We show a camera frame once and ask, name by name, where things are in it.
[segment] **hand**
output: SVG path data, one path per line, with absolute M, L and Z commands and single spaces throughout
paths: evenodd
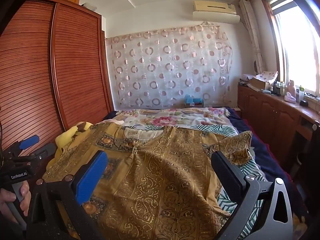
M 29 210 L 29 205 L 30 205 L 30 200 L 31 200 L 31 193 L 29 191 L 29 184 L 27 181 L 24 181 L 21 188 L 20 188 L 21 195 L 24 197 L 23 200 L 20 202 L 20 208 L 23 210 L 23 214 L 25 216 L 28 215 L 28 210 Z M 8 208 L 6 202 L 13 202 L 15 201 L 17 196 L 10 192 L 7 191 L 3 188 L 0 189 L 0 212 L 2 215 L 15 222 L 18 223 L 15 217 L 12 215 L 10 209 Z

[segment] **wardrobe door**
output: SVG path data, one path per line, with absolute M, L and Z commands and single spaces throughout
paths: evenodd
M 81 121 L 100 122 L 108 114 L 102 77 L 100 19 L 60 4 L 54 26 L 57 97 L 65 126 Z
M 49 37 L 54 5 L 28 0 L 0 37 L 0 120 L 2 147 L 37 134 L 53 141 L 62 128 L 52 95 Z

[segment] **white wall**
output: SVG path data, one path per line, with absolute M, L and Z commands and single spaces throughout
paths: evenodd
M 169 27 L 201 24 L 192 20 L 193 0 L 165 0 L 138 6 L 134 9 L 112 14 L 106 19 L 106 37 L 151 31 Z M 244 25 L 221 23 L 232 46 L 230 94 L 232 106 L 237 102 L 237 84 L 242 74 L 254 74 L 253 48 L 250 36 Z
M 252 0 L 251 5 L 260 33 L 260 49 L 266 71 L 276 71 L 276 50 L 266 9 L 261 0 Z
M 101 29 L 104 31 L 104 36 L 107 37 L 106 35 L 106 19 L 105 17 L 101 16 Z

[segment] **tissue box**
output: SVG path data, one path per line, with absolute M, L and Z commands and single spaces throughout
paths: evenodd
M 261 81 L 256 78 L 250 79 L 249 84 L 251 84 L 252 86 L 254 86 L 258 89 L 263 89 L 263 90 L 269 90 L 269 88 L 273 85 L 273 84 L 269 84 L 268 82 L 264 82 L 264 81 Z
M 192 98 L 190 95 L 186 95 L 184 98 L 184 107 L 203 107 L 203 99 L 202 98 Z

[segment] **window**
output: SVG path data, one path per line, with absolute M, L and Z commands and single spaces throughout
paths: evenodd
M 319 96 L 320 38 L 293 0 L 263 0 L 278 49 L 280 80 Z

